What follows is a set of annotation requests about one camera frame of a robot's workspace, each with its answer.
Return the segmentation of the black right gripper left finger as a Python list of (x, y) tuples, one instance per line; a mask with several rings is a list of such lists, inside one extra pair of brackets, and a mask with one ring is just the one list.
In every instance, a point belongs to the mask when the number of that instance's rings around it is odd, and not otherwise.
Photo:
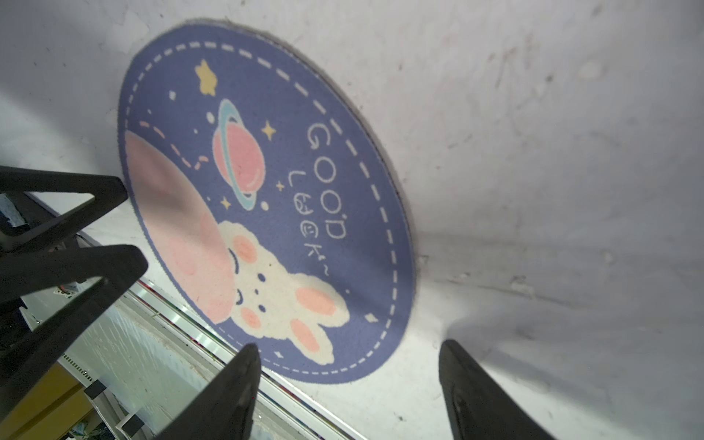
[(247, 344), (157, 438), (250, 438), (260, 375), (260, 352)]

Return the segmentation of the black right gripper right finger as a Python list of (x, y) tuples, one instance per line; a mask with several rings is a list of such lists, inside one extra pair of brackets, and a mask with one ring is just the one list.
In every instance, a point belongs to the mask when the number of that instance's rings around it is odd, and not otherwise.
[(439, 381), (455, 439), (554, 439), (453, 339), (440, 348)]

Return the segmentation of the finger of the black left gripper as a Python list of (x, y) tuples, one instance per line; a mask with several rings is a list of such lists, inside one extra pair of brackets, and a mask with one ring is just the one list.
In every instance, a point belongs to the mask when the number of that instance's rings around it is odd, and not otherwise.
[(128, 199), (121, 179), (95, 174), (47, 172), (3, 166), (1, 191), (10, 197), (28, 193), (91, 194), (92, 198), (73, 210), (55, 216), (16, 236), (1, 236), (3, 253), (51, 249), (91, 225)]
[(12, 412), (58, 358), (145, 274), (148, 267), (142, 252), (132, 245), (83, 247), (2, 258), (2, 304), (70, 282), (91, 278), (96, 282), (1, 356), (1, 411)]

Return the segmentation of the purple pink bunny coaster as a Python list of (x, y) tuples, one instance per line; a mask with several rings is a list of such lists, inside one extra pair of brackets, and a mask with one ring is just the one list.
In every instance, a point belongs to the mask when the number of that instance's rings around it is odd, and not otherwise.
[(118, 146), (137, 221), (185, 302), (295, 381), (372, 374), (415, 294), (407, 216), (379, 149), (299, 54), (201, 22), (128, 66)]

